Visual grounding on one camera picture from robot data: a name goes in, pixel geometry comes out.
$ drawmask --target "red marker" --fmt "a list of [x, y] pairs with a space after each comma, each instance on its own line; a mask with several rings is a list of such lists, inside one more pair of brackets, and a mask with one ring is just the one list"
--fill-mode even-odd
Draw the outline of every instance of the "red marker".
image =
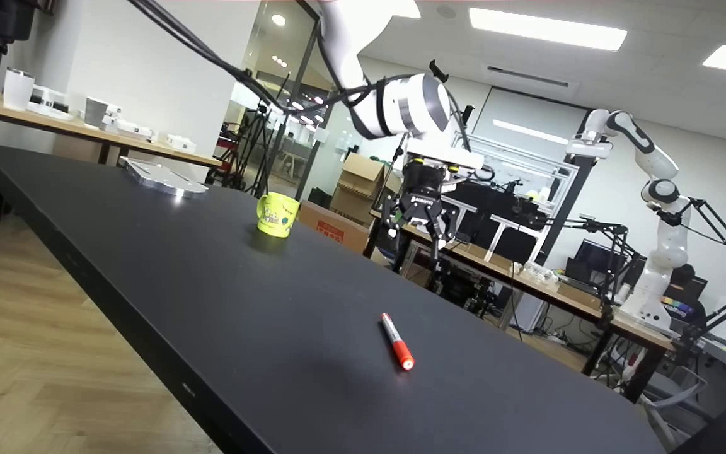
[[408, 343], [398, 335], [398, 330], [396, 330], [393, 320], [388, 318], [388, 313], [383, 313], [381, 320], [383, 320], [383, 328], [388, 333], [391, 351], [393, 351], [398, 366], [403, 371], [411, 371], [416, 361], [413, 361], [413, 353], [411, 353]]

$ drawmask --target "ceiling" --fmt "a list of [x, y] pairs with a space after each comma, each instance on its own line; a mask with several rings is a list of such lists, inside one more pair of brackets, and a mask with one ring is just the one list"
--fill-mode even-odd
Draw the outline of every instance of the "ceiling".
[[[469, 5], [630, 30], [620, 53], [469, 28]], [[726, 43], [726, 0], [418, 0], [421, 20], [393, 18], [363, 55], [507, 86], [726, 139], [726, 71], [701, 63]], [[487, 66], [565, 81], [550, 88]]]

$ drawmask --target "floor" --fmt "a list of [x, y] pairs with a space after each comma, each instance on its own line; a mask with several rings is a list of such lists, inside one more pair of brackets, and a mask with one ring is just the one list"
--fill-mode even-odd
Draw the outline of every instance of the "floor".
[[[570, 368], [582, 358], [522, 341]], [[219, 451], [35, 235], [0, 230], [0, 454]]]

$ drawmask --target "white wall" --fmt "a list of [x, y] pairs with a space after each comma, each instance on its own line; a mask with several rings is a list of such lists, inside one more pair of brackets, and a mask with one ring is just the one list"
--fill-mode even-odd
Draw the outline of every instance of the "white wall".
[[[260, 0], [164, 0], [224, 61], [242, 63]], [[126, 119], [189, 136], [214, 151], [229, 106], [232, 76], [179, 45], [126, 0], [66, 0], [55, 18], [40, 18], [25, 50], [38, 83], [88, 93], [124, 106]], [[55, 151], [96, 151], [63, 139]], [[171, 164], [202, 177], [202, 166]]]

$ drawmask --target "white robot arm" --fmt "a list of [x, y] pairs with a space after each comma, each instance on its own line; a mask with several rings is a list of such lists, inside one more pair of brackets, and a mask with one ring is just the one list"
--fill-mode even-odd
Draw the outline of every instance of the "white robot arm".
[[[358, 53], [386, 30], [393, 13], [396, 3], [318, 0], [318, 45], [340, 91], [371, 86]], [[441, 81], [429, 73], [386, 78], [348, 96], [345, 106], [366, 139], [441, 134], [451, 116]]]
[[630, 114], [590, 111], [582, 134], [567, 146], [572, 154], [608, 156], [610, 136], [623, 134], [635, 146], [635, 164], [648, 174], [640, 199], [658, 212], [658, 247], [648, 255], [633, 295], [620, 305], [623, 313], [643, 323], [671, 330], [671, 315], [660, 298], [671, 282], [671, 272], [688, 262], [688, 199], [676, 187], [676, 161], [633, 121]]

